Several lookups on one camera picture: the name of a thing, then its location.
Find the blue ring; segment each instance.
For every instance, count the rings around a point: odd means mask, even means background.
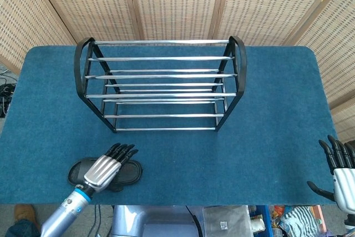
[[[80,189],[76,188],[74,191],[76,191],[77,193],[79,193],[81,196],[83,196],[86,201],[90,202],[91,201],[91,198],[87,196],[86,193],[84,193],[83,191],[81,191]]]

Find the jeans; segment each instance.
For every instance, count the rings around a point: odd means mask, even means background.
[[[5,237],[39,237],[40,232],[37,227],[27,219],[21,219],[11,226]]]

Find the striped cloth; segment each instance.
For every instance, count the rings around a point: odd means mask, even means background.
[[[288,237],[318,237],[320,230],[309,207],[297,206],[281,218],[280,227]]]

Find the metal shoe rack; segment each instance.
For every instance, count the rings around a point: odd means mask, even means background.
[[[222,56],[188,56],[188,57],[104,57],[102,46],[135,46],[140,49],[148,45],[198,45],[213,46],[225,44]],[[80,59],[85,61],[83,75],[80,72]],[[161,60],[181,62],[181,68],[161,69],[154,67]],[[152,68],[111,69],[117,62],[130,62],[131,66],[140,65],[138,62],[149,61]],[[184,62],[220,62],[218,68],[189,68],[185,69]],[[230,62],[232,71],[226,73],[226,65]],[[93,64],[100,65],[100,73],[93,73]],[[95,41],[94,38],[82,40],[76,47],[74,56],[74,76],[79,98],[114,132],[130,130],[219,130],[235,105],[243,96],[246,80],[246,51],[244,43],[238,37],[228,40],[189,40],[189,41]],[[233,91],[228,92],[226,80],[232,79]],[[96,93],[88,94],[88,83],[101,80]],[[108,103],[114,108],[108,111]],[[211,113],[174,112],[181,105],[211,105]],[[157,110],[157,105],[168,105],[166,114],[121,114],[120,108],[127,106],[145,105],[151,110]],[[206,118],[213,119],[214,127],[141,127],[141,120],[164,118],[169,123],[174,119]],[[135,120],[136,127],[125,128],[120,124],[121,119]]]

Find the floor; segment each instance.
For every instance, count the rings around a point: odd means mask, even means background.
[[[7,74],[11,77],[17,78],[16,75],[10,73]],[[4,125],[5,119],[0,118],[0,135]],[[4,236],[8,227],[13,224],[13,207],[14,205],[0,205],[0,236]],[[43,223],[52,212],[58,207],[57,204],[53,205],[35,205],[35,210],[37,213],[37,218],[39,223]],[[327,205],[322,207],[323,216],[327,229],[329,229],[334,234],[344,234],[344,219],[346,219],[346,214],[341,212],[336,205]],[[88,206],[81,216],[74,222],[74,224],[67,230],[63,236],[87,236],[90,228],[92,227],[95,215],[94,206]],[[101,217],[102,222],[99,230],[99,236],[106,236],[112,223],[113,210],[110,205],[101,206]],[[99,224],[99,216],[97,210],[97,223],[93,232],[90,236],[94,236]]]

